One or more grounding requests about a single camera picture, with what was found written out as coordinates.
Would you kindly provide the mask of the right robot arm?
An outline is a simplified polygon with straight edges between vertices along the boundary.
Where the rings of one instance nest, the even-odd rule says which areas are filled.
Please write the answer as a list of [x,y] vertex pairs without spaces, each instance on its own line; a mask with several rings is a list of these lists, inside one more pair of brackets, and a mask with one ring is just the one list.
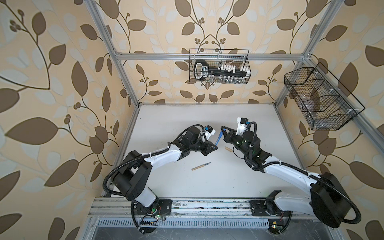
[[261,149],[256,132],[248,127],[240,133],[222,126],[221,132],[224,141],[244,155],[251,170],[277,177],[302,191],[299,195],[274,190],[265,201],[270,215],[277,211],[299,212],[315,216],[332,228],[338,228],[341,223],[358,224],[361,221],[360,210],[333,174],[308,172],[277,159]]

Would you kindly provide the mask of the blue pen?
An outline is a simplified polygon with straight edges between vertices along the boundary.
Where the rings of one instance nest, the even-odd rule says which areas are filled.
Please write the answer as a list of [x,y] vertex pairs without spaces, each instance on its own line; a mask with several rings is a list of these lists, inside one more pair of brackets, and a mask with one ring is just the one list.
[[216,146],[218,146],[218,144],[219,144],[219,142],[220,142],[220,140],[221,140],[222,137],[223,137],[223,132],[220,131],[219,136],[218,136],[218,138],[217,138],[217,140],[216,140],[216,143],[215,143]]

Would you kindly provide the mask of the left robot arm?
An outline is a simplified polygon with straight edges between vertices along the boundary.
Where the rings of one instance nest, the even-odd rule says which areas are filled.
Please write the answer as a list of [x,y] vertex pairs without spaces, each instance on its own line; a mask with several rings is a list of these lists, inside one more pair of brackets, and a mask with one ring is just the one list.
[[162,150],[147,154],[131,151],[121,165],[107,175],[103,182],[103,188],[107,189],[108,181],[112,181],[118,190],[110,190],[111,195],[122,196],[132,203],[141,204],[145,208],[156,209],[158,197],[147,187],[151,172],[182,160],[191,152],[200,152],[207,156],[216,151],[218,147],[209,141],[215,132],[211,126],[192,125]]

